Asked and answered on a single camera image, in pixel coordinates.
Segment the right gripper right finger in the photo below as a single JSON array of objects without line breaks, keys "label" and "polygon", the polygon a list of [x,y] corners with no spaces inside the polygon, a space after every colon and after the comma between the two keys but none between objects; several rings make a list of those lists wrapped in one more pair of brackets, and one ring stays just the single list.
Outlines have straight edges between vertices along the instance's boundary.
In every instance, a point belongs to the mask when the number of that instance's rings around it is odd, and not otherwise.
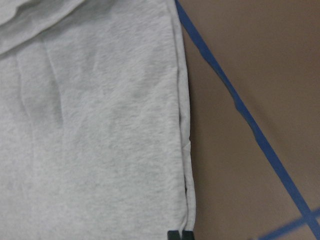
[{"label": "right gripper right finger", "polygon": [[182,240],[195,240],[194,232],[192,230],[183,230],[181,239]]}]

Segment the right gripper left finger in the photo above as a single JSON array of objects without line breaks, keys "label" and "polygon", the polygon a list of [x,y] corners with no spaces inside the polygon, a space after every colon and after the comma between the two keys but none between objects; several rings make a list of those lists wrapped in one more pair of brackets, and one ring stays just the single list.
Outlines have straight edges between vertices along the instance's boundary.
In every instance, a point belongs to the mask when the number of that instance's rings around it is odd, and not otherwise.
[{"label": "right gripper left finger", "polygon": [[169,230],[167,232],[167,239],[168,240],[181,240],[181,235],[178,230]]}]

